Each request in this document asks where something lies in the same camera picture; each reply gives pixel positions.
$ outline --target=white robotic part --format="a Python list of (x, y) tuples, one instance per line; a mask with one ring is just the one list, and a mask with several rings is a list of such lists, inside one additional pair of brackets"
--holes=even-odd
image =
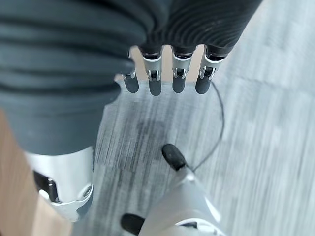
[(203, 191), (194, 173), (183, 167), (170, 190), (146, 218), (139, 236), (225, 236), (221, 216)]
[(36, 183), (40, 195), (65, 219), (75, 222), (82, 218), (93, 198), (93, 148), (56, 156), (25, 155), (31, 169), (48, 180)]

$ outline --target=robotic finger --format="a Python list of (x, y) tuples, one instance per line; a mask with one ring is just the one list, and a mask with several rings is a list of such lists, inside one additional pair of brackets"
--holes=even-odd
[(163, 146), (162, 154), (176, 171), (168, 192), (146, 219), (125, 214), (122, 227), (139, 236), (225, 236), (219, 227), (220, 213), (180, 151), (167, 144)]

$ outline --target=wire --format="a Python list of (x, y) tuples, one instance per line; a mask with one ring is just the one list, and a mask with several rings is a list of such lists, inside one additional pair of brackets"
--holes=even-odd
[(219, 99), (219, 103), (220, 103), (220, 107), (221, 107), (221, 117), (222, 117), (222, 126), (221, 126), (221, 131), (220, 131), (220, 135), (219, 135), (219, 138), (218, 140), (216, 141), (215, 145), (213, 146), (213, 148), (210, 150), (210, 152), (206, 155), (205, 158), (203, 158), (201, 160), (201, 162), (196, 165), (195, 168), (193, 168), (193, 172), (195, 172), (197, 169), (199, 169), (199, 167), (201, 167), (212, 155), (213, 153), (215, 152), (215, 150), (217, 150), (220, 142), (222, 141), (222, 138), (223, 138), (223, 133), (224, 133), (224, 129), (225, 129), (225, 114), (224, 114), (224, 105), (223, 105), (223, 102), (222, 102), (222, 98), (221, 98), (221, 95), (220, 95), (220, 92), (217, 88), (217, 86), (215, 85), (214, 82), (211, 81), (211, 84), (214, 88), (214, 90), (216, 91), (216, 94), (218, 96), (218, 99)]

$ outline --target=gray fabric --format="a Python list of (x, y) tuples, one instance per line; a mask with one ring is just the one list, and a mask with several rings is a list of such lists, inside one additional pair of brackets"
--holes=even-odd
[[(315, 232), (315, 17), (313, 0), (265, 0), (214, 81), (223, 96), (223, 141), (197, 172), (231, 236)], [(153, 97), (123, 86), (100, 128), (95, 193), (74, 236), (129, 235), (125, 212), (146, 215), (172, 177), (160, 147), (175, 144), (195, 166), (221, 127), (214, 91)]]

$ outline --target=black rubber tip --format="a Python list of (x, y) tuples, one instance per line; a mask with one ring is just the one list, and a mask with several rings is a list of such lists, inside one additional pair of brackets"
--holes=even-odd
[(137, 76), (132, 78), (130, 75), (126, 75), (126, 79), (124, 79), (126, 88), (128, 89), (129, 92), (131, 93), (136, 93), (139, 90), (139, 83)]
[(145, 219), (141, 216), (126, 213), (122, 216), (120, 224), (124, 230), (133, 235), (138, 235), (140, 233), (144, 220)]
[(185, 78), (182, 76), (173, 77), (173, 90), (176, 93), (181, 93), (185, 88)]
[(150, 93), (153, 96), (159, 96), (162, 92), (161, 80), (149, 80)]
[(205, 76), (203, 79), (198, 76), (197, 82), (196, 82), (196, 92), (199, 94), (205, 94), (210, 87), (211, 80), (209, 80), (209, 77)]
[(175, 171), (187, 166), (187, 162), (182, 153), (172, 144), (165, 144), (162, 147), (162, 155), (170, 167)]

